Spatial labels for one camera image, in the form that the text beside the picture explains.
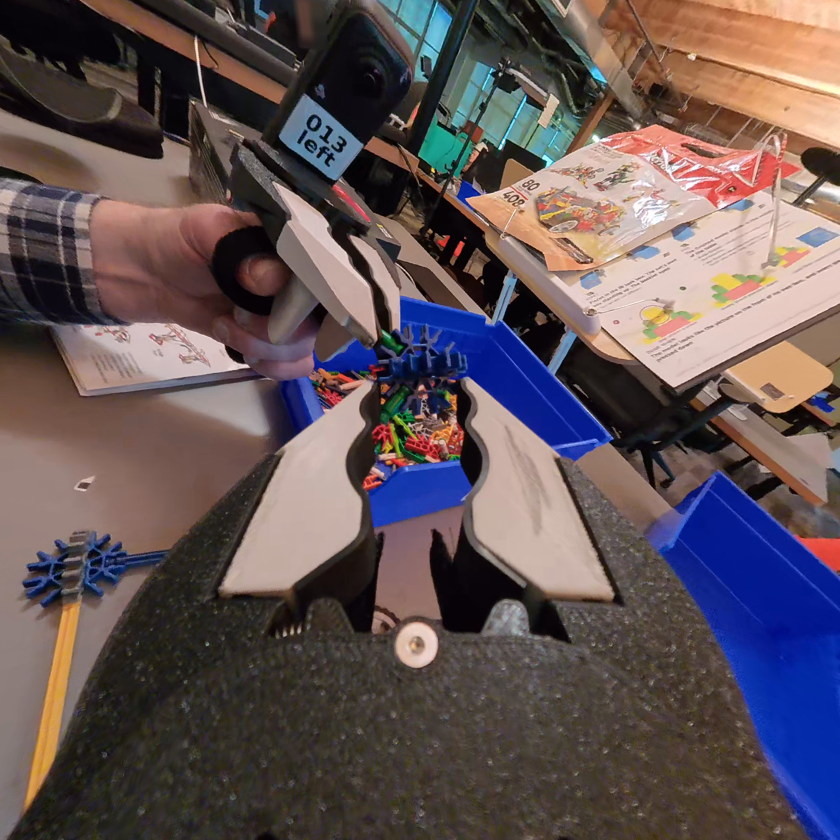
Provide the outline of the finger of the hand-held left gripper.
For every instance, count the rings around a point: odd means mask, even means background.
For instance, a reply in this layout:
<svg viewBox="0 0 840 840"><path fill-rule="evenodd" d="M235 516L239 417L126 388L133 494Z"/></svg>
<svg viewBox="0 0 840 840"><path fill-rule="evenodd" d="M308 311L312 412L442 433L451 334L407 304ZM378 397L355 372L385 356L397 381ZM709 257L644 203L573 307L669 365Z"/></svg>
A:
<svg viewBox="0 0 840 840"><path fill-rule="evenodd" d="M270 341L283 344L317 306L327 316L316 340L316 355L328 361L352 340L375 347L384 333L384 259L371 242L348 237L349 249L333 237L327 219L298 194L274 182L279 205L289 218L276 243L292 277L270 310Z"/></svg>
<svg viewBox="0 0 840 840"><path fill-rule="evenodd" d="M359 271L371 285L380 330L383 333L399 330L402 324L402 298L392 262L378 245L373 245L366 238L351 234L348 244L364 266L364 270L359 268Z"/></svg>

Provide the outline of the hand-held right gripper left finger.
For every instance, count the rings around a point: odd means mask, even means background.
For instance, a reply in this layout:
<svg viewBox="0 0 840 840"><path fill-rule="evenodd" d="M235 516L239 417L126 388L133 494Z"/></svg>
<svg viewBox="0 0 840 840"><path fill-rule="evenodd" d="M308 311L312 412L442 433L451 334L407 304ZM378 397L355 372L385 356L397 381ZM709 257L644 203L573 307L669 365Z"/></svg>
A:
<svg viewBox="0 0 840 840"><path fill-rule="evenodd" d="M364 480L375 462L380 407L377 384L363 380L278 452L220 599L278 601L294 624L315 601L332 599L355 631L371 632L382 540Z"/></svg>

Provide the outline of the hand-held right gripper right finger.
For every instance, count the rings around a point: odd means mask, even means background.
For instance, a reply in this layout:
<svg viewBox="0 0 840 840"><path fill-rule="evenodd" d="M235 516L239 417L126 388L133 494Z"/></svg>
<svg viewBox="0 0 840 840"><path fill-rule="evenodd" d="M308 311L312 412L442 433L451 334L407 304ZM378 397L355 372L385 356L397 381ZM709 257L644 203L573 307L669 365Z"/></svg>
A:
<svg viewBox="0 0 840 840"><path fill-rule="evenodd" d="M563 632L556 602L621 602L561 457L474 379L458 382L460 465L470 483L445 559L445 626L478 632L495 606L523 606L532 632Z"/></svg>

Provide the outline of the blue snowflake connector assembly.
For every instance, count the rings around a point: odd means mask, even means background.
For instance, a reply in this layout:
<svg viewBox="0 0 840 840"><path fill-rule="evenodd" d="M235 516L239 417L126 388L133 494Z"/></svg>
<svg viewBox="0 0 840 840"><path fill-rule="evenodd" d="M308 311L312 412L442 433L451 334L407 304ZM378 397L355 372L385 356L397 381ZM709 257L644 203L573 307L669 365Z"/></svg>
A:
<svg viewBox="0 0 840 840"><path fill-rule="evenodd" d="M438 347L442 330L432 330L428 324L409 323L399 330L406 351L397 357L378 355L371 366L374 378L388 385L417 385L426 380L457 380L468 371L464 353L453 342Z"/></svg>

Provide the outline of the blue bin with tag label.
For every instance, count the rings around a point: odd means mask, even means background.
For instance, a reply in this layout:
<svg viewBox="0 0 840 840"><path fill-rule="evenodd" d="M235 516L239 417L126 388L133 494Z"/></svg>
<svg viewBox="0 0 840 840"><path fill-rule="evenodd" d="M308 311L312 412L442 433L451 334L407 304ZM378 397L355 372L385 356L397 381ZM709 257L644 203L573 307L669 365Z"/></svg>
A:
<svg viewBox="0 0 840 840"><path fill-rule="evenodd" d="M467 375L563 457L578 460L612 441L581 402L550 373L507 324L485 316L402 299L402 325L417 334L427 324L441 331L468 361ZM459 506L470 484L456 462L400 468L371 491L375 529Z"/></svg>

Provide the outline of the person's left hand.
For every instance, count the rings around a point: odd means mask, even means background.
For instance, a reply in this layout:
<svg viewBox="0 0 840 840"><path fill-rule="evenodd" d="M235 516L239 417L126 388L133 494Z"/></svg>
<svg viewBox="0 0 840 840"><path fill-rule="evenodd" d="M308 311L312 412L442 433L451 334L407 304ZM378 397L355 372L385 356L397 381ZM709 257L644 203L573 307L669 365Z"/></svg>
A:
<svg viewBox="0 0 840 840"><path fill-rule="evenodd" d="M152 208L98 202L89 231L101 309L123 322L172 322L202 333L278 382L309 375L317 323L308 319L286 343L272 344L267 318L237 308L211 274L218 240L256 225L256 215L218 204Z"/></svg>

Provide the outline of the black metal pole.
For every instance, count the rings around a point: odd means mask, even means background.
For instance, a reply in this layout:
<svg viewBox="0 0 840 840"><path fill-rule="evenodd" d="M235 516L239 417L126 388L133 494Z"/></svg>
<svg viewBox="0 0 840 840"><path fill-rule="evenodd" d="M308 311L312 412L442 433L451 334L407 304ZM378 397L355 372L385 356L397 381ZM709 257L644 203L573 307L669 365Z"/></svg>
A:
<svg viewBox="0 0 840 840"><path fill-rule="evenodd" d="M419 102L416 116L411 129L411 136L406 144L408 153L419 157L432 123L436 121L435 114L441 97L444 94L449 76L464 44L469 27L476 13L478 1L460 1L455 5L455 13L439 52L432 75L427 83L425 93Z"/></svg>

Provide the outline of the teal box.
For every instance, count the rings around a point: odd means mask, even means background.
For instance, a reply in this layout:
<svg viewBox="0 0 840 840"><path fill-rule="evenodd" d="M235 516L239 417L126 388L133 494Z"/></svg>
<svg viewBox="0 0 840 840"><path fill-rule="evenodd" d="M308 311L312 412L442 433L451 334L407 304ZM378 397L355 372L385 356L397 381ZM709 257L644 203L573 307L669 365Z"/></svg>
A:
<svg viewBox="0 0 840 840"><path fill-rule="evenodd" d="M417 156L436 172L453 172L454 177L460 177L473 149L474 144L466 134L453 133L449 127L434 122Z"/></svg>

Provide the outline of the pile of colourful construction pieces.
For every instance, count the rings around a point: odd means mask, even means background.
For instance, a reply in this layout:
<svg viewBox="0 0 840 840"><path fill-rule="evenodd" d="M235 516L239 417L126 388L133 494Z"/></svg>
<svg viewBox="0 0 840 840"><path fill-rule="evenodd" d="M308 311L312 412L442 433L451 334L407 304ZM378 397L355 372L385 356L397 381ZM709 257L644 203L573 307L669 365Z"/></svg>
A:
<svg viewBox="0 0 840 840"><path fill-rule="evenodd" d="M309 379L324 412L339 405L363 382L377 384L380 422L371 434L374 464L364 478L365 490L382 487L407 467L460 460L465 433L457 419L458 377L398 380L381 362L350 371L321 367L310 373Z"/></svg>

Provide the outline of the black toy box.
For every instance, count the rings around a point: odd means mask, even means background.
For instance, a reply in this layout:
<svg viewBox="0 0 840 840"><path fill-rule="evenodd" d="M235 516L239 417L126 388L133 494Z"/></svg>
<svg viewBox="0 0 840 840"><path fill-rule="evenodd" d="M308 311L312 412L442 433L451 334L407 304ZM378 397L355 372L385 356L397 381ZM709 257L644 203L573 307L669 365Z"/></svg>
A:
<svg viewBox="0 0 840 840"><path fill-rule="evenodd" d="M259 142L255 129L217 114L197 99L188 111L189 179L200 203L229 204L228 180L232 155L244 141Z"/></svg>

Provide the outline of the instruction booklet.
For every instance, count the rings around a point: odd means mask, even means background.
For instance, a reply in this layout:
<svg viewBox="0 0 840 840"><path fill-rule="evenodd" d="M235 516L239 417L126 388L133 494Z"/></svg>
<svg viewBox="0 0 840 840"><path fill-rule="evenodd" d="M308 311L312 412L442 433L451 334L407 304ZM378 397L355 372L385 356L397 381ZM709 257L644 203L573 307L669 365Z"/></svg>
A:
<svg viewBox="0 0 840 840"><path fill-rule="evenodd" d="M221 343L173 323L63 325L50 332L81 396L260 378Z"/></svg>

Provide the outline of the blue connector yellow rod assembly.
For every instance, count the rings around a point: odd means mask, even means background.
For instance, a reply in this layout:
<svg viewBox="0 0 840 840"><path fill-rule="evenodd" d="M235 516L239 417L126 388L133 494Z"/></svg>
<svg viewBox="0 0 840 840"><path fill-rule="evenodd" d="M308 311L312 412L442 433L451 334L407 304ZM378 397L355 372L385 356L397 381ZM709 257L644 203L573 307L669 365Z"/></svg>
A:
<svg viewBox="0 0 840 840"><path fill-rule="evenodd" d="M81 608L87 595L103 597L104 585L117 586L126 573L163 561L168 550L131 553L108 533L75 531L54 541L48 553L37 552L23 581L25 597L59 615L33 757L24 796L24 810L34 802L59 750L75 654Z"/></svg>

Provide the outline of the empty blue bin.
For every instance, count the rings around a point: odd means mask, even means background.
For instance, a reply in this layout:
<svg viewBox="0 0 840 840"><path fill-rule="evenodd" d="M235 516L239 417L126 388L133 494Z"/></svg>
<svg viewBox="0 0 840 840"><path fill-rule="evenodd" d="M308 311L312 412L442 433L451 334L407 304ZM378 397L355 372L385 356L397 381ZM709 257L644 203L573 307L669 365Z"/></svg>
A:
<svg viewBox="0 0 840 840"><path fill-rule="evenodd" d="M839 838L838 574L721 472L646 533L726 655L811 838Z"/></svg>

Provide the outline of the light wooden stool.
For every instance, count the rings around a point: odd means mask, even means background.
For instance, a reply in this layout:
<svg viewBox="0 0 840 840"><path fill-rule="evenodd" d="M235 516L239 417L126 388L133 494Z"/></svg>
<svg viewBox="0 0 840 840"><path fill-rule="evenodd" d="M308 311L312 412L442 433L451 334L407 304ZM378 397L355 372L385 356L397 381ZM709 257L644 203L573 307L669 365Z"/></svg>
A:
<svg viewBox="0 0 840 840"><path fill-rule="evenodd" d="M722 396L758 406L770 413L786 413L833 383L833 372L788 342L778 343L722 374Z"/></svg>

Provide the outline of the black office chair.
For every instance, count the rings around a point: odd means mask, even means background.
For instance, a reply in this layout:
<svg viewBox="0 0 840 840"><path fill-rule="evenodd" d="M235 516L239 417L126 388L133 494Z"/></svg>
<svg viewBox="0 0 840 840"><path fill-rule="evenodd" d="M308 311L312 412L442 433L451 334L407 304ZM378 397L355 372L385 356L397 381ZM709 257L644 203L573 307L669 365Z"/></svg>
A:
<svg viewBox="0 0 840 840"><path fill-rule="evenodd" d="M163 132L147 111L110 87L1 48L2 112L148 160L164 155Z"/></svg>

